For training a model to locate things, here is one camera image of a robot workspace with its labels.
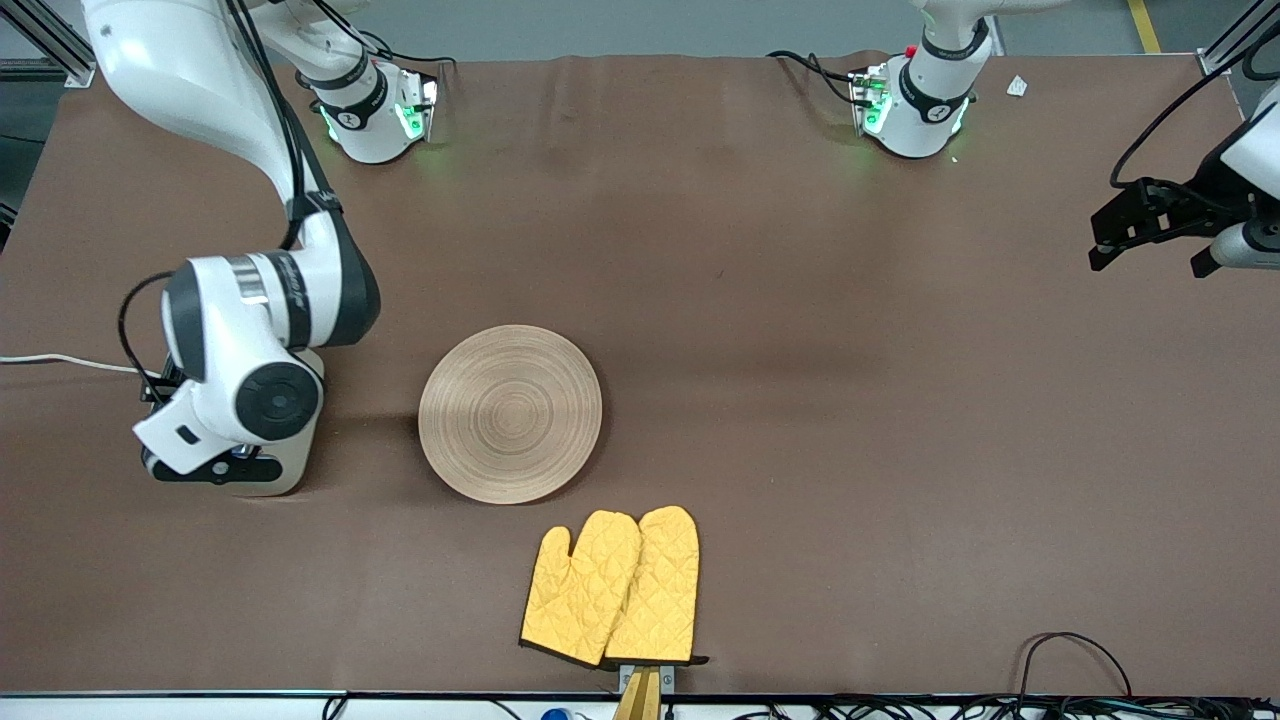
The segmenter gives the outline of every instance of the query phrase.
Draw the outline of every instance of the metal bracket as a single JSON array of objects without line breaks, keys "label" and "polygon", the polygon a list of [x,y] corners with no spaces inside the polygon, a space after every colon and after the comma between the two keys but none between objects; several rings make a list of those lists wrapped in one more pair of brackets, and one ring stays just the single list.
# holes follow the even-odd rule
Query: metal bracket
[{"label": "metal bracket", "polygon": [[[618,665],[618,694],[627,689],[631,675],[639,669],[639,665]],[[676,666],[659,665],[658,676],[662,679],[662,694],[673,694],[676,692]]]}]

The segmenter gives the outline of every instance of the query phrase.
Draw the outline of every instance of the white cable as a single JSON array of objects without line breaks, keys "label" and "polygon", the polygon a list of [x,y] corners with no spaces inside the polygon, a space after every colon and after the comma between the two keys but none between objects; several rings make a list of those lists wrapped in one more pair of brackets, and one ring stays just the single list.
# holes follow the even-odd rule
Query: white cable
[{"label": "white cable", "polygon": [[[44,363],[73,363],[76,365],[83,365],[86,368],[93,368],[95,370],[111,370],[113,373],[129,373],[137,374],[137,370],[127,365],[110,365],[108,363],[97,363],[93,360],[84,360],[83,357],[72,357],[70,355],[63,355],[60,352],[46,352],[44,355],[19,355],[15,357],[9,357],[0,355],[0,365],[40,365]],[[152,373],[147,370],[147,374],[152,378],[159,378],[159,373]]]}]

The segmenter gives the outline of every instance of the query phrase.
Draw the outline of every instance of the oven mitt thumb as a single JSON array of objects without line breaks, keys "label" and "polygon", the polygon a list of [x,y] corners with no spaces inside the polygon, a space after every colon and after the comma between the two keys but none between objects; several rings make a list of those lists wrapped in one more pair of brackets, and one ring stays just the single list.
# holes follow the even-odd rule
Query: oven mitt thumb
[{"label": "oven mitt thumb", "polygon": [[684,507],[640,519],[640,566],[604,652],[613,664],[696,665],[698,527]]},{"label": "oven mitt thumb", "polygon": [[630,515],[593,512],[572,553],[568,528],[548,530],[534,564],[520,644],[598,666],[639,561],[640,529]]}]

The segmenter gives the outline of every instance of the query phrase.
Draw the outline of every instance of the black circular joint cover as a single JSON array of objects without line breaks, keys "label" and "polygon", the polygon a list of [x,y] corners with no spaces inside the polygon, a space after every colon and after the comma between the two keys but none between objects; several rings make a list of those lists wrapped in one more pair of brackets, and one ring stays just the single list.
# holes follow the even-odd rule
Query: black circular joint cover
[{"label": "black circular joint cover", "polygon": [[236,416],[244,429],[265,441],[301,433],[319,406],[315,378],[291,363],[262,365],[236,392]]}]

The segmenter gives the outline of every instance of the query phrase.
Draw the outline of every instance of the metal frame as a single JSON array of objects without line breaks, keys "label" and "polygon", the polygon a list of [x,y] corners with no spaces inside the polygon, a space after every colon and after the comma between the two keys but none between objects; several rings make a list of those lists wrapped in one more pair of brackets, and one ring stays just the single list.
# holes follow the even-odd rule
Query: metal frame
[{"label": "metal frame", "polygon": [[1212,45],[1199,51],[1204,72],[1211,73],[1220,68],[1277,19],[1280,19],[1280,0],[1254,0]]},{"label": "metal frame", "polygon": [[[88,87],[97,67],[93,49],[42,0],[0,0],[0,18],[9,20],[49,61],[67,74],[67,87]],[[45,74],[51,65],[36,61],[6,63],[0,72]]]}]

